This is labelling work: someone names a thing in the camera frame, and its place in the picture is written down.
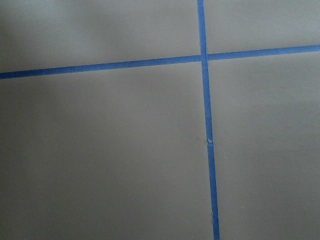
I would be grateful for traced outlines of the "brown paper table cover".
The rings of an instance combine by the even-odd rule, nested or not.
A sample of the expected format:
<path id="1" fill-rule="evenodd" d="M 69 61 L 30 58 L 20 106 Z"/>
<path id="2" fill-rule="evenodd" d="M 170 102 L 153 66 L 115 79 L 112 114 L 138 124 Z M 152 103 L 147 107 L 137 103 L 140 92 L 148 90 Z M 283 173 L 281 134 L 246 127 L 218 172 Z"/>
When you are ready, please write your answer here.
<path id="1" fill-rule="evenodd" d="M 3 240 L 317 240 L 317 0 L 3 0 Z"/>

